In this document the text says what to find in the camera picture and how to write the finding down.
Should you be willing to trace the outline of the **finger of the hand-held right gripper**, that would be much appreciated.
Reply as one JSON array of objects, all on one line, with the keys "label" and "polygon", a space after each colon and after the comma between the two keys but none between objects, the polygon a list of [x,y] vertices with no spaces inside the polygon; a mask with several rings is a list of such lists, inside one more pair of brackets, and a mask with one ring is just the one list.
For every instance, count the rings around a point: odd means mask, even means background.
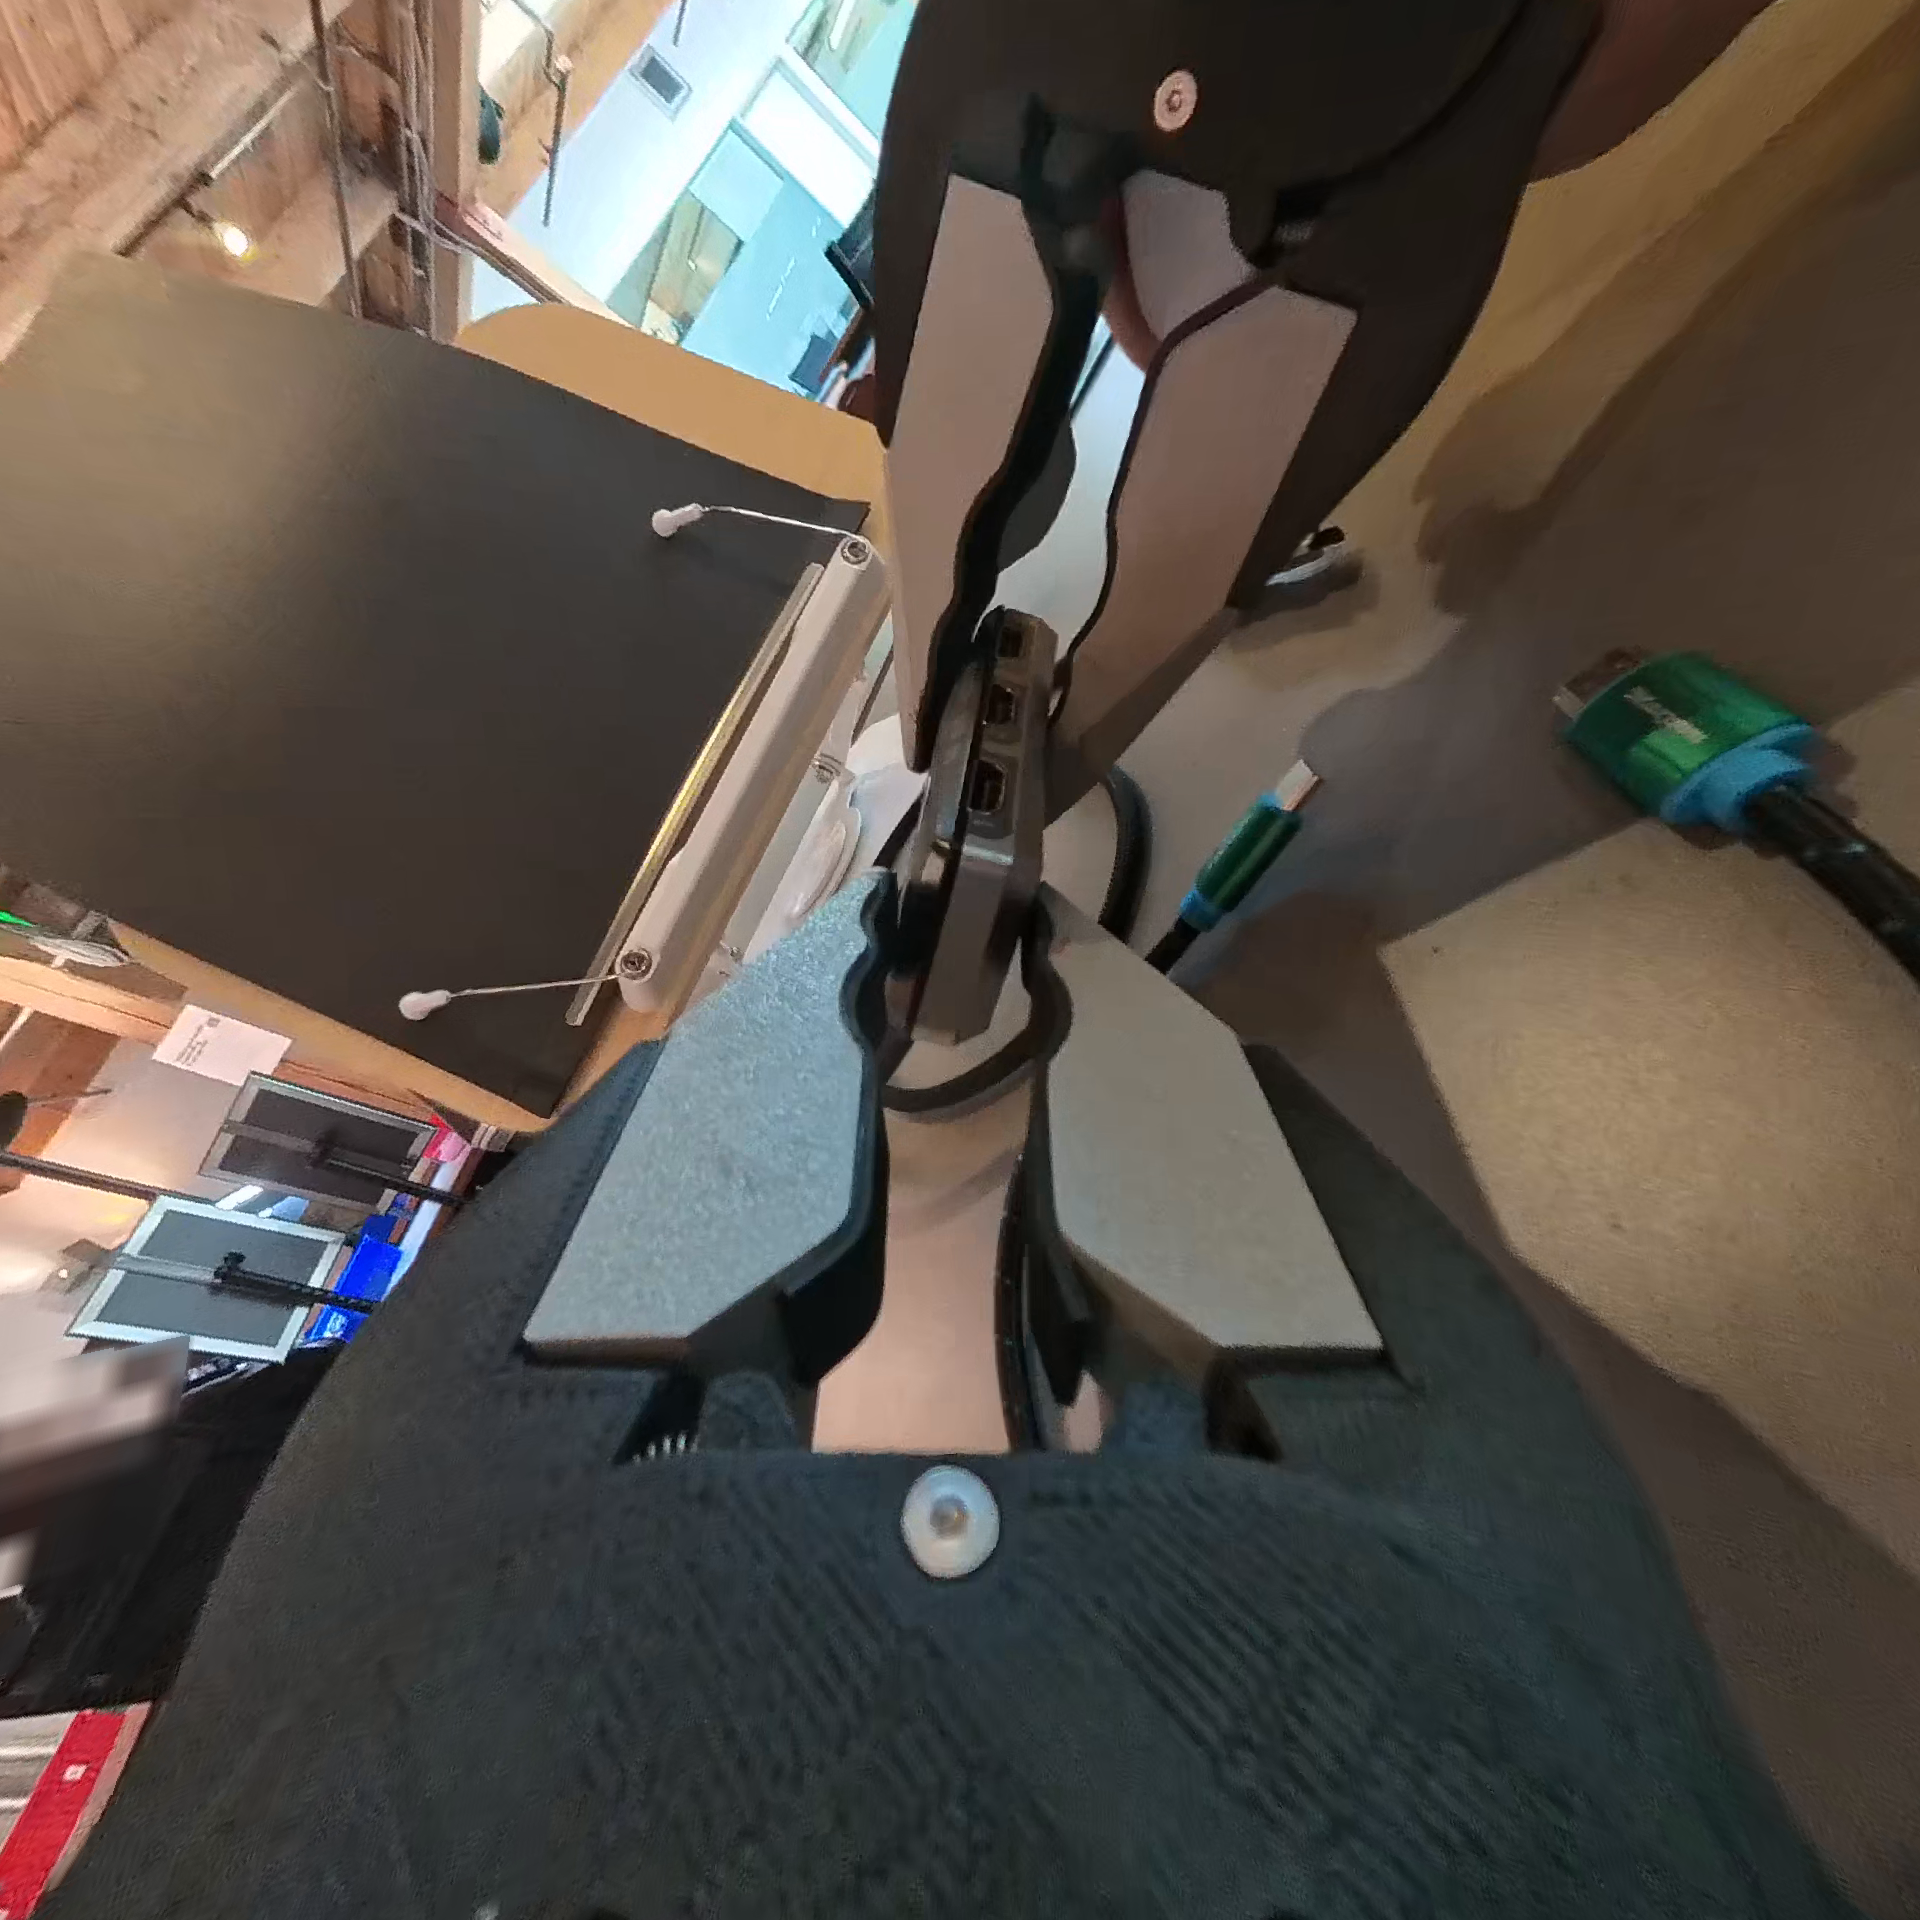
[{"label": "finger of the hand-held right gripper", "polygon": [[880,174],[880,439],[915,770],[1066,421],[1106,294],[1103,203],[1103,186],[1043,171],[1011,190],[947,166]]},{"label": "finger of the hand-held right gripper", "polygon": [[1107,506],[1107,568],[1047,728],[1043,816],[1074,806],[1232,624],[1232,591],[1343,355],[1355,314],[1258,275],[1226,202],[1136,174],[1126,275],[1163,322]]}]

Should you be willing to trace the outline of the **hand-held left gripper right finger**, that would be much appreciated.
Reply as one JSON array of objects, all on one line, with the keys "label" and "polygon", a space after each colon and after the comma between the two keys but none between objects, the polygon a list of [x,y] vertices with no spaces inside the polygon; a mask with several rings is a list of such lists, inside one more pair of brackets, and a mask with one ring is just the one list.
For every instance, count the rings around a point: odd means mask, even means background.
[{"label": "hand-held left gripper right finger", "polygon": [[1057,1403],[1088,1379],[1210,1390],[1384,1340],[1245,1046],[1167,976],[1040,886],[1040,1015],[1022,1156],[1024,1342]]}]

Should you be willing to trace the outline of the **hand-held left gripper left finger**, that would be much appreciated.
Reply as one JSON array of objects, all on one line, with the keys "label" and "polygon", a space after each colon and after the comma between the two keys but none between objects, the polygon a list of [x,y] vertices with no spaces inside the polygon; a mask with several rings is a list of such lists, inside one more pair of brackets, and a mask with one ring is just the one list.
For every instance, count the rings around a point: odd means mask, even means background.
[{"label": "hand-held left gripper left finger", "polygon": [[655,1052],[520,1340],[547,1362],[813,1388],[882,1295],[885,875]]}]

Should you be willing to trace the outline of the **metal hdmi port hub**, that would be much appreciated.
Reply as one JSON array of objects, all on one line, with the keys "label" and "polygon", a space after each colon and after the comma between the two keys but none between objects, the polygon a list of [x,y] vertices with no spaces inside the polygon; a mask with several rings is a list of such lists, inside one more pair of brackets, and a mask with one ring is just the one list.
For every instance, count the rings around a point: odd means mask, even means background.
[{"label": "metal hdmi port hub", "polygon": [[1102,1309],[1083,1256],[1064,1238],[1048,1066],[1071,1008],[1051,938],[1064,909],[1040,898],[1047,731],[1057,643],[1032,615],[982,616],[943,695],[919,808],[895,863],[897,907],[886,968],[895,1062],[911,1048],[959,1048],[984,1035],[1007,976],[1024,1024],[982,1060],[927,1087],[889,1080],[907,1117],[954,1117],[1026,1091],[1026,1125],[992,1263],[992,1342],[1011,1451],[1059,1451],[1064,1415],[1093,1379]]}]

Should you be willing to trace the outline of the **person's right hand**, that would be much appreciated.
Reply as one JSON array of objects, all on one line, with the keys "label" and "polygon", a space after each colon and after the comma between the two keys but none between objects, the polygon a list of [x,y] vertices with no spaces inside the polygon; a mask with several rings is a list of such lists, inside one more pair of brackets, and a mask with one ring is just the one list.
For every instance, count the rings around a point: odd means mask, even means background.
[{"label": "person's right hand", "polygon": [[1769,2],[1601,2],[1598,32],[1555,100],[1528,181],[1621,146],[1705,74]]}]

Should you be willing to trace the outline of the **white tethered pin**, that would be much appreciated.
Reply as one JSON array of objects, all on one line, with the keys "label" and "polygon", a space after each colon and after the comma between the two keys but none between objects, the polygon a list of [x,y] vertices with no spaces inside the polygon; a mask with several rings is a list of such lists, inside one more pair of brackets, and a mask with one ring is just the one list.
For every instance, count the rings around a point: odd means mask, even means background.
[{"label": "white tethered pin", "polygon": [[648,518],[648,526],[650,526],[653,538],[672,539],[672,538],[679,538],[681,533],[689,530],[691,526],[697,526],[702,520],[718,520],[718,518],[749,520],[749,523],[755,523],[755,526],[771,526],[771,528],[787,530],[787,533],[826,538],[826,539],[832,539],[833,552],[841,559],[845,559],[847,565],[866,567],[866,565],[873,563],[873,546],[863,535],[850,533],[845,528],[838,528],[838,526],[819,520],[819,518],[800,518],[800,516],[787,516],[787,515],[777,515],[777,511],[758,511],[758,509],[722,506],[722,503],[715,503],[715,506],[712,503],[710,506],[709,503],[682,503],[679,508],[655,509]]},{"label": "white tethered pin", "polygon": [[647,978],[653,971],[655,958],[645,948],[627,948],[624,950],[611,967],[593,971],[590,976],[568,976],[568,978],[547,978],[547,980],[520,980],[520,983],[502,983],[489,987],[462,987],[462,990],[424,990],[424,991],[403,991],[398,997],[398,1013],[406,1022],[423,1022],[431,1015],[449,1008],[455,1000],[475,1000],[475,999],[504,999],[504,997],[526,997],[526,995],[547,995],[547,991],[568,991],[573,997],[586,995],[586,1004],[592,997],[611,983],[631,980],[631,978]]}]

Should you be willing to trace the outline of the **blue plastic bin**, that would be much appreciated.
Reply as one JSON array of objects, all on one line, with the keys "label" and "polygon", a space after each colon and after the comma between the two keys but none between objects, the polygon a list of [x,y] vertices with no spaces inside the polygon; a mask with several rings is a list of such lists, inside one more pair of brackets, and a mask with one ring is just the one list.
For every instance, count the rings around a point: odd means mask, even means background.
[{"label": "blue plastic bin", "polygon": [[395,1287],[402,1267],[402,1237],[409,1228],[403,1213],[369,1215],[362,1230],[352,1238],[352,1248],[334,1279],[323,1292],[334,1298],[331,1304],[318,1308],[297,1346],[318,1349],[323,1344],[345,1344],[357,1336],[361,1326]]}]

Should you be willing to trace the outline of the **grey panel on stand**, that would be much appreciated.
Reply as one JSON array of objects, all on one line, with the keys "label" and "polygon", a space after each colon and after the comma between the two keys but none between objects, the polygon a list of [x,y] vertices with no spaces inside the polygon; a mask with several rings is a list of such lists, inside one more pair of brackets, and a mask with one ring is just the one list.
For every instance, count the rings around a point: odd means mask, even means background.
[{"label": "grey panel on stand", "polygon": [[438,1195],[413,1178],[433,1133],[431,1119],[250,1071],[199,1175],[378,1211],[398,1195]]},{"label": "grey panel on stand", "polygon": [[97,1261],[64,1332],[118,1346],[181,1340],[195,1358],[283,1362],[345,1255],[343,1232],[160,1197]]}]

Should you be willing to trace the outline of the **white paper sign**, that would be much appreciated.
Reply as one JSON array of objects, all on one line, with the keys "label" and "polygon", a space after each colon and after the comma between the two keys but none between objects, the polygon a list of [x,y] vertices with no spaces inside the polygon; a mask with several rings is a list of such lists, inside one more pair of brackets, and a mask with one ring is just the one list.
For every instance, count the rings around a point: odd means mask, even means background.
[{"label": "white paper sign", "polygon": [[290,1046],[293,1039],[279,1030],[187,1000],[153,1044],[150,1058],[154,1066],[242,1087],[253,1074],[273,1076]]}]

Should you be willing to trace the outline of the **black board on white stand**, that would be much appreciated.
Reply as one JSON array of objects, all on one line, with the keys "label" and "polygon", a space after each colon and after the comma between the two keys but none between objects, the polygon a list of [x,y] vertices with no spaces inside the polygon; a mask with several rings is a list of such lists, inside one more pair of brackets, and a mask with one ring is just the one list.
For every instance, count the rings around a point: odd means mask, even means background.
[{"label": "black board on white stand", "polygon": [[482,355],[85,255],[3,360],[3,863],[547,1119],[586,974],[817,535],[878,480],[723,456]]}]

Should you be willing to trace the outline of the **red plastic bin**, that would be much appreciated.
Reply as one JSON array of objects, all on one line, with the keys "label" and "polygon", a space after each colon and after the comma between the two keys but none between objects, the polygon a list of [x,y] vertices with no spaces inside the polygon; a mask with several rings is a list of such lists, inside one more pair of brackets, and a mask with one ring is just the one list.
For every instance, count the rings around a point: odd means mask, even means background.
[{"label": "red plastic bin", "polygon": [[150,1703],[2,1722],[2,1916],[31,1916],[97,1823]]}]

